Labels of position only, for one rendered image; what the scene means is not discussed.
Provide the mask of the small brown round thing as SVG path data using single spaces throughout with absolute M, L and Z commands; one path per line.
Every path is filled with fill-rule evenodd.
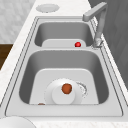
M 69 94 L 71 91 L 72 91 L 72 86 L 70 84 L 66 83 L 62 86 L 62 92 L 64 94 Z

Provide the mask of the grey double basin sink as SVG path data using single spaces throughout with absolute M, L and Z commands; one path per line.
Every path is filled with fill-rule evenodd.
M 122 117 L 117 80 L 106 51 L 92 47 L 93 38 L 92 24 L 80 17 L 35 18 L 2 102 L 3 114 L 39 120 Z M 46 103 L 48 85 L 62 78 L 78 84 L 80 104 Z

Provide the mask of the grey angular tap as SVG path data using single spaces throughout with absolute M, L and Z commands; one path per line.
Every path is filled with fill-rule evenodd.
M 108 5 L 106 2 L 101 2 L 83 14 L 82 20 L 84 22 L 88 22 L 96 15 L 100 15 L 94 37 L 94 43 L 93 43 L 94 48 L 100 48 L 103 43 L 103 40 L 101 39 L 101 35 L 103 33 L 103 29 L 105 25 L 107 7 Z

